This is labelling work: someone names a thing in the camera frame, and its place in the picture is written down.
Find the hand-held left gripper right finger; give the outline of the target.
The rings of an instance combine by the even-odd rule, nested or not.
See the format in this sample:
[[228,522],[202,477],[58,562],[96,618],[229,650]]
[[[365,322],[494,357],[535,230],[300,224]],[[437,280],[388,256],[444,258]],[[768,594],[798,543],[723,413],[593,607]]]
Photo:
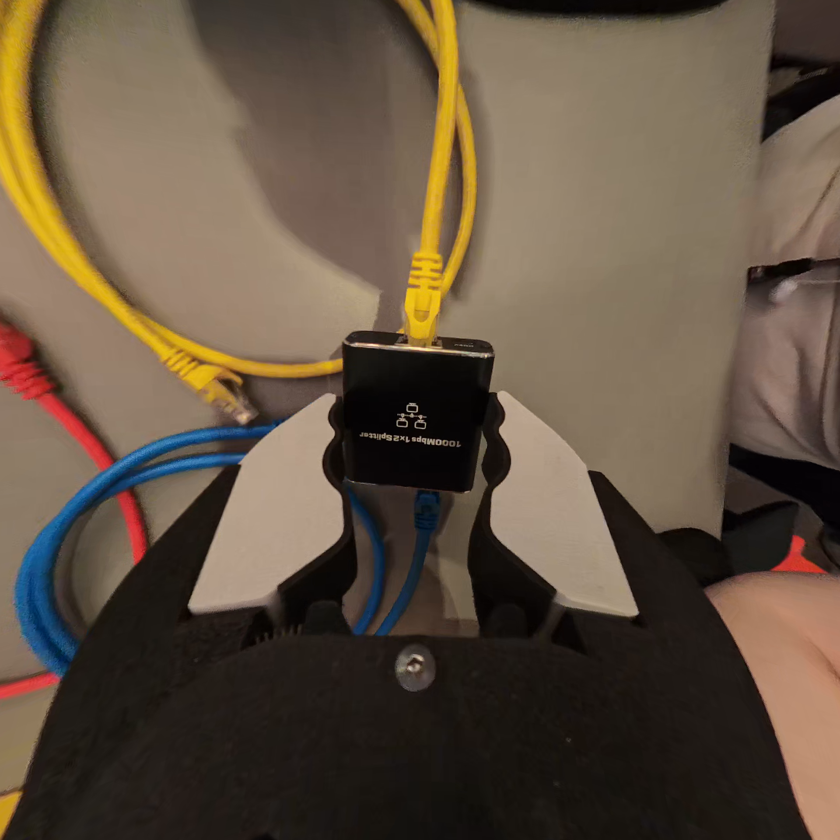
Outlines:
[[486,481],[469,535],[477,619],[515,606],[526,621],[567,610],[636,618],[638,608],[583,460],[507,392],[482,428]]

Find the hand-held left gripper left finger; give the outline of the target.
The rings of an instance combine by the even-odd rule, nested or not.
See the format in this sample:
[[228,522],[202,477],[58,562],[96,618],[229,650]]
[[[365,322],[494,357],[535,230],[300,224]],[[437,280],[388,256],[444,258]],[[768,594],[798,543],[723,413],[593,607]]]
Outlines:
[[358,571],[342,483],[342,403],[323,395],[242,459],[191,613],[256,607],[304,617],[315,602],[341,606]]

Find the black ethernet splitter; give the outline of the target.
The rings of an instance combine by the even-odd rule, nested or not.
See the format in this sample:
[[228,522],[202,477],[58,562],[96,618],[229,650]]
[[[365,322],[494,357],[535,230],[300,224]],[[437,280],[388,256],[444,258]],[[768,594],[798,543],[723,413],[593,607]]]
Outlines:
[[349,481],[471,491],[495,361],[479,339],[415,347],[396,332],[356,331],[342,345],[343,458]]

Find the person's leg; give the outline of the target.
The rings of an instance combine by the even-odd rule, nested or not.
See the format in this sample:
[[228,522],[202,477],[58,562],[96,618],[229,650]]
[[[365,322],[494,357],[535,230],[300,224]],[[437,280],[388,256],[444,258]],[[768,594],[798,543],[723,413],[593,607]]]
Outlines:
[[780,744],[812,838],[839,838],[839,580],[745,574],[706,588]]

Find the grey shorts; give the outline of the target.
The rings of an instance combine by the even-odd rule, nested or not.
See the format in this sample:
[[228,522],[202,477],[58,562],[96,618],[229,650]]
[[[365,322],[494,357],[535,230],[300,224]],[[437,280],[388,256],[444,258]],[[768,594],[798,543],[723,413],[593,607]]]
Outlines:
[[801,276],[747,291],[731,386],[730,438],[762,455],[837,469],[839,102],[762,143],[751,267],[813,259]]

